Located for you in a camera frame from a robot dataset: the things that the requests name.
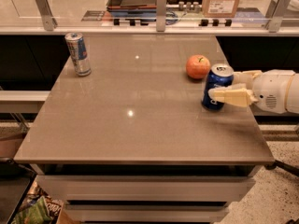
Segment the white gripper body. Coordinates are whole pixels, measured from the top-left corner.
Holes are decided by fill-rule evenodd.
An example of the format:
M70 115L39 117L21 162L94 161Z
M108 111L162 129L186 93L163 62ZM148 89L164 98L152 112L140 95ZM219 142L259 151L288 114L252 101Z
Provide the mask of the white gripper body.
M256 105L263 111L283 114L295 112L295 72L270 70L253 80Z

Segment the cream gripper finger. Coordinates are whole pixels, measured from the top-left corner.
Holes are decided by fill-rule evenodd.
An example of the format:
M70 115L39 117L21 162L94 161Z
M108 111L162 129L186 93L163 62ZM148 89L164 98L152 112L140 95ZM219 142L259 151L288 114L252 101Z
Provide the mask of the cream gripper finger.
M208 95L214 101L239 107L247 107L258 102L253 90L249 90L245 83L212 88L208 91Z
M246 86L251 86L253 80L262 73L261 70L249 70L243 72L234 72L234 84L244 83Z

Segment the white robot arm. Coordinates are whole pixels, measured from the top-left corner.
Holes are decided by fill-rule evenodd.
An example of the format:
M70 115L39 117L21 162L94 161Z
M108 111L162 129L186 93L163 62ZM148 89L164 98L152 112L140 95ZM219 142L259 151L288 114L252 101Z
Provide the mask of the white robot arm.
M212 88L208 95L217 102L266 112L299 113L299 74L292 70L234 72L233 84Z

